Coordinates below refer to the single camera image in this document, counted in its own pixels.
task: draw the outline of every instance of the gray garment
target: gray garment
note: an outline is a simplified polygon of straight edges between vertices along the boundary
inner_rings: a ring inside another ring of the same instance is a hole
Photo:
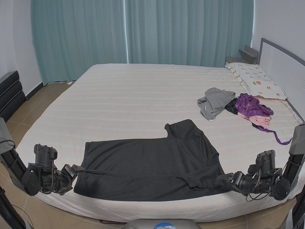
[[[197,105],[201,108],[200,112],[207,120],[215,120],[224,107],[235,98],[235,93],[226,90],[220,90],[216,87],[208,89],[205,97],[197,100]]]

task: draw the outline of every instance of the floor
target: floor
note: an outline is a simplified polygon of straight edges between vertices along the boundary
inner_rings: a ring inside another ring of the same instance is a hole
[[[6,125],[16,145],[21,142],[23,136],[47,107],[70,86],[66,82],[49,84],[40,89],[14,113]],[[102,224],[97,219],[78,216],[49,206],[35,197],[28,196],[12,184],[2,165],[0,165],[0,185],[5,189],[5,194],[10,202],[22,208],[28,214],[36,229],[111,229],[122,228],[123,226],[122,224],[111,224],[107,221]],[[284,204],[247,215],[217,222],[198,223],[198,225],[203,229],[264,229],[267,227],[275,229],[280,226],[294,204],[295,199],[292,199]],[[16,211],[30,222],[22,210],[16,208]],[[0,228],[9,228],[5,225],[2,217],[0,217]]]

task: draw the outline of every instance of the dark furniture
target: dark furniture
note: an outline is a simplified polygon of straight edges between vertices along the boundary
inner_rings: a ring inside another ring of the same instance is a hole
[[[0,78],[0,118],[7,122],[25,100],[17,71]]]
[[[257,63],[258,51],[255,49],[245,45],[244,49],[238,49],[238,52],[241,54],[242,58],[226,57],[226,64],[234,62],[249,64]]]

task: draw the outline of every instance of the headboard frame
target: headboard frame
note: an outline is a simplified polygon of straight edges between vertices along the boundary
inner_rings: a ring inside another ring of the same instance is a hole
[[[259,64],[287,95],[292,109],[305,119],[305,61],[285,48],[261,39]]]

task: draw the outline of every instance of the black shirt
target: black shirt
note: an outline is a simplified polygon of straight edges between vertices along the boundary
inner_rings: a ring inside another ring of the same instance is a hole
[[[168,136],[87,142],[74,192],[119,201],[170,201],[228,192],[218,152],[191,120],[166,124]]]

